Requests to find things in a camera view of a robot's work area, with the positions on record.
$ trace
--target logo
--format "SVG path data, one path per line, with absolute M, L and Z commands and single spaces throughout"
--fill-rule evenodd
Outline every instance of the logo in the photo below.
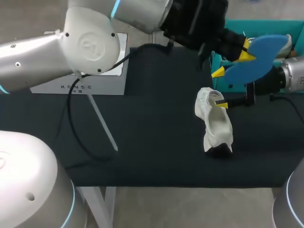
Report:
M 89 61 L 97 61 L 105 54 L 105 44 L 93 32 L 82 35 L 79 39 L 78 48 L 81 55 Z

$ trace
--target black table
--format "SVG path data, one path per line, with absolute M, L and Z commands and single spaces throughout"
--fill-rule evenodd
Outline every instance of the black table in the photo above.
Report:
M 205 155 L 204 123 L 194 114 L 201 87 L 212 86 L 209 63 L 198 68 L 196 53 L 175 48 L 168 57 L 146 50 L 130 60 L 125 96 L 95 96 L 119 152 L 108 163 L 69 170 L 78 186 L 279 187 L 304 156 L 304 127 L 292 107 L 259 97 L 251 108 L 229 111 L 233 157 Z M 1 129 L 34 135 L 52 145 L 66 95 L 0 97 Z M 86 146 L 102 156 L 114 150 L 86 96 L 72 99 L 73 119 Z M 292 100 L 304 114 L 304 96 Z M 65 116 L 53 148 L 64 166 L 88 157 L 77 145 Z

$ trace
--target floor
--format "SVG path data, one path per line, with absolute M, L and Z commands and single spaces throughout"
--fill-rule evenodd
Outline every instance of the floor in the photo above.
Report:
M 60 0 L 0 0 L 0 43 L 62 27 Z M 303 0 L 230 0 L 230 19 L 303 19 Z M 165 43 L 119 21 L 131 46 Z M 118 188 L 114 228 L 270 228 L 271 189 Z

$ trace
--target cable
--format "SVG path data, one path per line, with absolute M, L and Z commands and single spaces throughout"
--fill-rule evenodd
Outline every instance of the cable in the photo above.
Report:
M 284 100 L 284 101 L 287 101 L 295 110 L 295 112 L 297 113 L 297 115 L 299 116 L 302 124 L 304 124 L 304 119 L 301 115 L 301 113 L 299 112 L 298 108 L 295 106 L 295 104 L 293 103 L 292 100 L 290 100 L 289 98 L 287 97 L 283 97 L 283 96 L 274 96 L 274 95 L 270 95 L 270 101 L 273 102 L 273 101 L 278 101 L 278 100 Z
M 51 148 L 54 148 L 55 145 L 56 145 L 56 142 L 57 142 L 57 139 L 60 135 L 60 132 L 61 132 L 61 128 L 62 128 L 62 125 L 63 125 L 63 120 L 64 120 L 64 116 L 65 116 L 65 112 L 66 112 L 66 109 L 67 109 L 67 103 L 65 102 L 65 105 L 61 111 L 61 114 L 60 114 L 60 119 L 59 119 L 59 124 L 58 124 L 58 128 L 57 128 L 57 131 L 56 131 L 56 134 L 55 134 L 55 137 L 54 137 L 54 140 L 52 142 L 52 145 L 51 145 Z
M 171 49 L 173 47 L 173 41 L 169 41 L 167 46 L 163 46 L 160 44 L 144 44 L 142 46 L 139 46 L 133 53 L 128 54 L 127 56 L 125 56 L 122 60 L 120 60 L 119 62 L 117 62 L 116 64 L 114 64 L 114 66 L 110 69 L 114 69 L 116 67 L 118 67 L 119 65 L 121 65 L 122 63 L 124 63 L 126 60 L 130 59 L 131 57 L 136 56 L 137 54 L 141 53 L 142 51 L 144 51 L 146 48 L 155 48 L 161 52 L 163 52 L 164 54 L 169 54 Z M 82 78 L 86 78 L 89 77 L 91 75 L 83 75 Z M 66 104 L 67 104 L 67 116 L 68 116 L 68 121 L 70 123 L 73 135 L 77 141 L 77 143 L 80 145 L 80 147 L 85 151 L 86 155 L 90 158 L 90 160 L 79 163 L 79 164 L 75 164 L 69 167 L 66 167 L 66 169 L 74 169 L 74 168 L 80 168 L 80 167 L 84 167 L 84 166 L 88 166 L 91 165 L 91 161 L 99 161 L 99 162 L 108 162 L 110 160 L 113 159 L 114 155 L 111 156 L 105 156 L 105 157 L 98 157 L 95 156 L 92 152 L 90 152 L 87 147 L 83 144 L 83 142 L 81 141 L 80 137 L 78 136 L 74 123 L 73 123 L 73 119 L 72 119 L 72 112 L 71 112 L 71 95 L 72 92 L 74 90 L 74 87 L 76 86 L 76 84 L 79 82 L 79 78 L 76 79 L 76 81 L 71 85 L 70 90 L 68 92 L 68 96 L 67 96 L 67 100 L 66 100 Z

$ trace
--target shoe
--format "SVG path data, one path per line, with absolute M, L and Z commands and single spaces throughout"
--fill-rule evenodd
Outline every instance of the shoe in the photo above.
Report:
M 224 100 L 223 95 L 211 88 L 202 88 L 195 102 L 195 115 L 205 121 L 204 150 L 209 151 L 225 143 L 232 152 L 233 131 L 226 109 L 217 107 L 215 101 Z

